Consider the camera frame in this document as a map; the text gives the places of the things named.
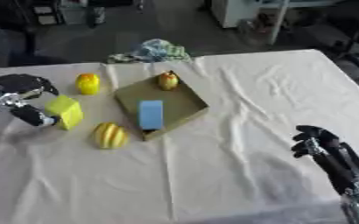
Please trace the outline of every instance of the wrinkled white cloth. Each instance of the wrinkled white cloth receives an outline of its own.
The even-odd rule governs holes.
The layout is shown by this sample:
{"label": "wrinkled white cloth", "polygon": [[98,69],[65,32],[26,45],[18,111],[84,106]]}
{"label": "wrinkled white cloth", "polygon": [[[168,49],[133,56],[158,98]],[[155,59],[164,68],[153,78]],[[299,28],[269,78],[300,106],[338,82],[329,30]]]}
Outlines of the wrinkled white cloth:
{"label": "wrinkled white cloth", "polygon": [[[113,91],[167,70],[210,109],[142,142]],[[359,154],[359,87],[320,52],[0,69],[11,73],[50,79],[81,103],[85,119],[64,131],[0,113],[0,224],[346,223],[326,174],[290,151],[295,126],[310,124]],[[100,94],[77,94],[81,73],[101,75]],[[123,125],[130,142],[96,150],[89,135],[101,122]]]}

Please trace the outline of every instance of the yellow apple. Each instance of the yellow apple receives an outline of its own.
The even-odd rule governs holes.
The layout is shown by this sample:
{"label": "yellow apple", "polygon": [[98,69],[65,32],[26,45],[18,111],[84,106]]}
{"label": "yellow apple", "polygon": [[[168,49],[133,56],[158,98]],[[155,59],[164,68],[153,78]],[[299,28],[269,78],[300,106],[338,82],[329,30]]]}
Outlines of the yellow apple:
{"label": "yellow apple", "polygon": [[95,95],[99,92],[99,76],[94,73],[83,73],[77,77],[76,87],[83,95]]}
{"label": "yellow apple", "polygon": [[179,84],[179,79],[173,71],[162,73],[158,78],[158,84],[163,90],[173,90]]}

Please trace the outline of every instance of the blue block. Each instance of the blue block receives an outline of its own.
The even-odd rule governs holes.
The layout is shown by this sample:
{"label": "blue block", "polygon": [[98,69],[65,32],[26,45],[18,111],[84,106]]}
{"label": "blue block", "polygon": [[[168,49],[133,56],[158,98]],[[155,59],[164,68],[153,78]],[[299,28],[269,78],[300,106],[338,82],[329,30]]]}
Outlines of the blue block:
{"label": "blue block", "polygon": [[141,101],[138,105],[138,123],[142,130],[163,128],[163,102]]}

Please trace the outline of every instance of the brown box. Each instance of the brown box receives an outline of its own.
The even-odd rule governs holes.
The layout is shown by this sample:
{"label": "brown box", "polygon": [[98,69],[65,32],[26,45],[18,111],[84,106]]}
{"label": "brown box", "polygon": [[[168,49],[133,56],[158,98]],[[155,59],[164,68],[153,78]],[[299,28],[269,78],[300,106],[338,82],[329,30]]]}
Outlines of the brown box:
{"label": "brown box", "polygon": [[163,101],[164,128],[149,131],[139,128],[145,141],[162,136],[208,110],[208,105],[180,77],[174,90],[162,90],[158,85],[158,76],[154,76],[119,88],[115,97],[138,128],[138,104],[141,101]]}

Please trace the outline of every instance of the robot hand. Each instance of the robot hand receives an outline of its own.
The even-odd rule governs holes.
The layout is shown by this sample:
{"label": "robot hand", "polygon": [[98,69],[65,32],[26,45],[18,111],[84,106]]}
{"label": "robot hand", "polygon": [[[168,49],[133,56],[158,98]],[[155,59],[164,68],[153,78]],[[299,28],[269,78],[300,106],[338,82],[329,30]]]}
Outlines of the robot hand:
{"label": "robot hand", "polygon": [[25,101],[39,98],[43,92],[59,94],[49,80],[41,77],[29,74],[0,76],[0,108],[9,108],[14,116],[30,125],[47,126],[59,121],[57,116],[47,116]]}
{"label": "robot hand", "polygon": [[342,207],[350,223],[359,224],[359,157],[331,132],[314,126],[297,126],[301,133],[293,138],[294,156],[312,156],[327,173],[334,189],[342,197]]}

